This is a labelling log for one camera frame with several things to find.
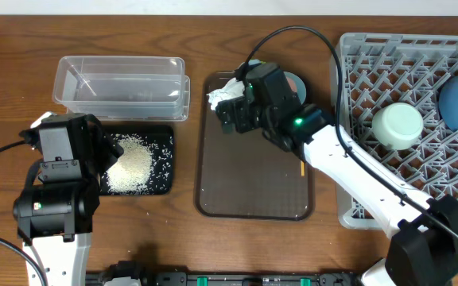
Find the wooden chopstick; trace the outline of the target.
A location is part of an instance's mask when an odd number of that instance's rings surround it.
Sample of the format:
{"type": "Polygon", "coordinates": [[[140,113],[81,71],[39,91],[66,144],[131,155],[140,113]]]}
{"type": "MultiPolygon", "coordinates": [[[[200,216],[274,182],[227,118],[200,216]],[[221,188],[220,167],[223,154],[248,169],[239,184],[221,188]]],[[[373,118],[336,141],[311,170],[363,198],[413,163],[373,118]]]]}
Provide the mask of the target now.
{"type": "Polygon", "coordinates": [[[300,170],[301,170],[301,177],[305,176],[305,162],[300,161],[300,170]]]}

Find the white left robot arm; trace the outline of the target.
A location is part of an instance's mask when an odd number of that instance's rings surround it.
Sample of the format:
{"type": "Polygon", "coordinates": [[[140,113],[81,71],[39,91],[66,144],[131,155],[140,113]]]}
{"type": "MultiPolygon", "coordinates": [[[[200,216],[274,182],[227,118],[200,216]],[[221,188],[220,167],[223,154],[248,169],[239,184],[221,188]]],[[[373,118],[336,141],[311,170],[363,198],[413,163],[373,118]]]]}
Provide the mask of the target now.
{"type": "Polygon", "coordinates": [[[92,114],[43,114],[20,137],[38,150],[13,215],[31,285],[84,285],[101,176],[123,149],[92,114]]]}

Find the yellow snack wrapper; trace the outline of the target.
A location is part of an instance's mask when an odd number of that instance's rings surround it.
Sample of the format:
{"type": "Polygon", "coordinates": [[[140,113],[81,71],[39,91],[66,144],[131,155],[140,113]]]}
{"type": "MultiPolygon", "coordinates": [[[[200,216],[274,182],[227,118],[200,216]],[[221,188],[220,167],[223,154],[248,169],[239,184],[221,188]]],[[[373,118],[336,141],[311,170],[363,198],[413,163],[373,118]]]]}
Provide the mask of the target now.
{"type": "Polygon", "coordinates": [[[260,65],[264,64],[264,61],[258,60],[258,59],[252,59],[248,63],[250,66],[255,66],[255,65],[260,65]]]}

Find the mint green bowl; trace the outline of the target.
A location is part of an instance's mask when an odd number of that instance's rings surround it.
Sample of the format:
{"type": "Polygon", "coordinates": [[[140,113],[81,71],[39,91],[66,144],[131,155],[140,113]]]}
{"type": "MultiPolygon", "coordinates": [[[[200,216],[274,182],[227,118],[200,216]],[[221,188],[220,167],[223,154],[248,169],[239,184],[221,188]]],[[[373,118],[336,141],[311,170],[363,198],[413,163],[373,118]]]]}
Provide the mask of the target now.
{"type": "Polygon", "coordinates": [[[404,150],[412,147],[424,128],[420,112],[410,104],[396,102],[379,110],[372,119],[374,137],[385,147],[404,150]]]}

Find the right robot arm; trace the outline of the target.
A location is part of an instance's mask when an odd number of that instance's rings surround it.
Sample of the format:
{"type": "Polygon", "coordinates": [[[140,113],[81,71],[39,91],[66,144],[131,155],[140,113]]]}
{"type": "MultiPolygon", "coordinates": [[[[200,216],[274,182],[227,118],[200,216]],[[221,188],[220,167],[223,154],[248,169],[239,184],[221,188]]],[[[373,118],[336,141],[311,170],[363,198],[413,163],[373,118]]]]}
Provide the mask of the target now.
{"type": "Polygon", "coordinates": [[[260,129],[348,191],[390,240],[388,254],[360,277],[363,285],[447,285],[458,274],[458,201],[435,200],[397,178],[313,104],[289,86],[245,87],[208,93],[223,131],[260,129]]]}

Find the pink cup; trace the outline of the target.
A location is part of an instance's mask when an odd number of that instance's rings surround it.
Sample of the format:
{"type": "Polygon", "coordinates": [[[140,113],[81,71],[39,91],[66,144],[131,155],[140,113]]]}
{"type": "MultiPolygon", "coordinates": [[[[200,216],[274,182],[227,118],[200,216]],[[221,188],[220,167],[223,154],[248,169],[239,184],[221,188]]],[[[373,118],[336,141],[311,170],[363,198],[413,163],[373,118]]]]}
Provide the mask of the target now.
{"type": "Polygon", "coordinates": [[[294,92],[294,93],[297,93],[297,85],[295,84],[295,82],[290,79],[289,77],[286,78],[287,79],[287,82],[291,88],[291,90],[294,92]]]}

